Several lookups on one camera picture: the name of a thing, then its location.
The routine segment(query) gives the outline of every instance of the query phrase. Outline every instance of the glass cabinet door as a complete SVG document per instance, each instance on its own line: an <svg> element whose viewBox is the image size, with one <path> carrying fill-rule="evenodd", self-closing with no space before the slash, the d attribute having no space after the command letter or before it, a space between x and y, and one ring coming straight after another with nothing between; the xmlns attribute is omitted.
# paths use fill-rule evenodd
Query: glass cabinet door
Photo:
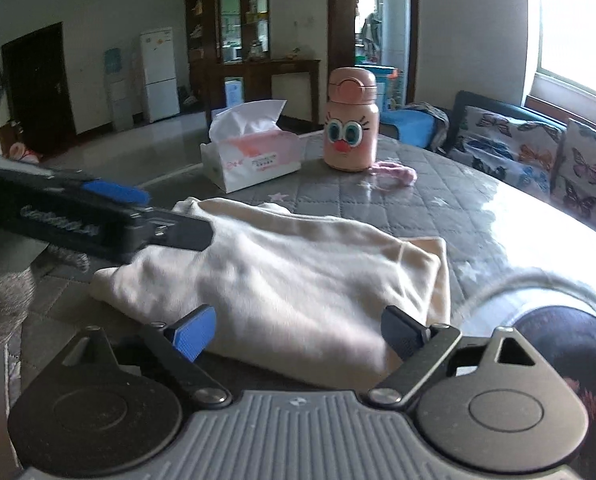
<svg viewBox="0 0 596 480"><path fill-rule="evenodd" d="M222 33L222 60L242 60L240 0L220 0L220 27Z"/></svg>
<svg viewBox="0 0 596 480"><path fill-rule="evenodd" d="M243 57L266 59L269 57L268 0L240 0Z"/></svg>

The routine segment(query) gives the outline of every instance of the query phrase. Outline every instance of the refrigerator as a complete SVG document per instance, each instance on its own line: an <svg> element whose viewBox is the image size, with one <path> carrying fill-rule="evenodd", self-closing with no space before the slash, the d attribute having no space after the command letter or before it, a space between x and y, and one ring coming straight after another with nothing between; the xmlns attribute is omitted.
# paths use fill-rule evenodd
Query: refrigerator
<svg viewBox="0 0 596 480"><path fill-rule="evenodd" d="M159 28L140 35L143 99L150 123L180 113L175 80L173 30Z"/></svg>

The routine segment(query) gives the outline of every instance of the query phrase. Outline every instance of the cream towel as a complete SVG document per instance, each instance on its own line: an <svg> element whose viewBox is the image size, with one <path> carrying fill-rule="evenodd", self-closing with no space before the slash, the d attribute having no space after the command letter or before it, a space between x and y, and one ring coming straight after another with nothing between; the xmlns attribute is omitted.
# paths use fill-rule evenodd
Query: cream towel
<svg viewBox="0 0 596 480"><path fill-rule="evenodd" d="M102 269L91 295L140 322L216 308L208 350L331 388L367 390L400 361L380 336L394 304L421 323L449 320L444 240L412 242L373 226L189 198L174 211L215 231L202 253L150 246Z"/></svg>

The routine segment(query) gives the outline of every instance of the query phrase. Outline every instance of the orange nose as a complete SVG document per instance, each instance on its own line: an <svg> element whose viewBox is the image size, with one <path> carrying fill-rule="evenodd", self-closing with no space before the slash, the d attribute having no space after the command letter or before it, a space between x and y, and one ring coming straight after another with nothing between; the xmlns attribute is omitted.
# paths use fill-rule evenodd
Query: orange nose
<svg viewBox="0 0 596 480"><path fill-rule="evenodd" d="M351 146L346 140L337 140L334 142L334 148L342 153L349 153L351 151Z"/></svg>

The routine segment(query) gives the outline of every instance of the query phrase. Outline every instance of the bottle lid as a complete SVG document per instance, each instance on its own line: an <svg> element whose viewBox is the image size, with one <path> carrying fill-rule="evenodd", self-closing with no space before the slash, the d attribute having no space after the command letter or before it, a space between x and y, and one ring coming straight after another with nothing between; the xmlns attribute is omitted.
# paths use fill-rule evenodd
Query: bottle lid
<svg viewBox="0 0 596 480"><path fill-rule="evenodd" d="M376 78L364 68L336 68L329 76L329 99L335 103L369 105L377 94Z"/></svg>

